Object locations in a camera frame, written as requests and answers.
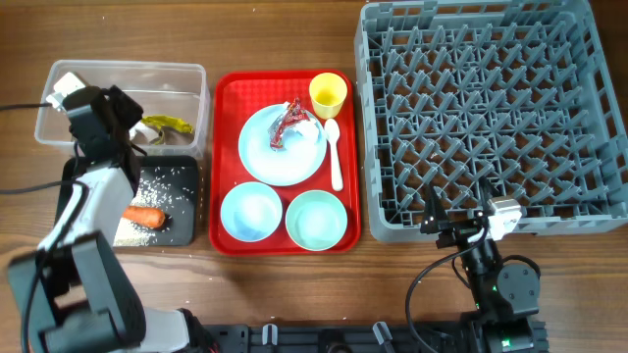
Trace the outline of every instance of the plate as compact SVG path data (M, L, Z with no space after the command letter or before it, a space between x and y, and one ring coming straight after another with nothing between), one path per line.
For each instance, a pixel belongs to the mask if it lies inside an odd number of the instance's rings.
M245 182L234 187L220 208L227 233L245 242L270 236L282 221L282 200L272 187L261 182Z
M268 106L253 114L239 135L237 151L246 170L256 179L275 186L289 186L311 177L321 167L327 152L327 139L321 123L314 118L319 129L315 143L305 140L296 132L284 136L285 148L271 148L268 127L284 110L283 104Z
M310 251L323 251L338 244L346 225L346 209L327 191L303 192L286 211L288 235L296 245Z

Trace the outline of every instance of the spoon handle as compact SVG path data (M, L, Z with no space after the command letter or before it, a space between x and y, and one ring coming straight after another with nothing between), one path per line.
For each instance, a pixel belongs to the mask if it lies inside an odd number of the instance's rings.
M336 143L330 141L330 154L332 156L332 189L334 191L341 191L344 185L342 184L342 171L340 170L340 160L338 159L338 148Z

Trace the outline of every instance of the red tray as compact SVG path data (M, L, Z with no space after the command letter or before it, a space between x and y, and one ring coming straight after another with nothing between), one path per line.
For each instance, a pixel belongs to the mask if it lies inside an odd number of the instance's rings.
M234 256L313 253L298 247L290 239L285 219L282 219L280 226L271 236L262 241L246 243L235 240L227 233L220 221L220 207L227 193L237 184L257 181L246 171L237 153L237 140L244 123L258 110L269 105L292 101L294 97L301 98L304 108L314 112L308 87L310 80L320 73L337 74L344 79L348 87L347 98L337 116L340 126L338 152L344 189L341 192L332 190L329 152L321 168L306 181L293 186L273 186L273 188L284 204L284 216L289 203L308 190L329 191L342 202L348 215L346 233L336 246L324 251L325 253L346 251L353 247L360 237L360 192L351 82L345 75L334 70L233 73L224 76L216 85L214 110L209 239L221 253Z

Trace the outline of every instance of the red candy wrapper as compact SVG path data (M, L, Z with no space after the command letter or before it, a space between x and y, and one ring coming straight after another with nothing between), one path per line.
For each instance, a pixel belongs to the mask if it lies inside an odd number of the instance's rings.
M268 133L271 136L271 148L274 150L284 148L284 143L282 142L284 133L289 128L293 128L301 122L309 122L309 120L310 118L305 111L301 110L301 101L298 98L294 98L294 102L268 128Z

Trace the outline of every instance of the yellow cup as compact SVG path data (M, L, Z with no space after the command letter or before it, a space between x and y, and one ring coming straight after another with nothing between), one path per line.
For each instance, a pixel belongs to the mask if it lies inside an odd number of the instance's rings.
M310 97L314 113L321 119L335 118L346 98L347 87L342 77L324 73L312 78Z

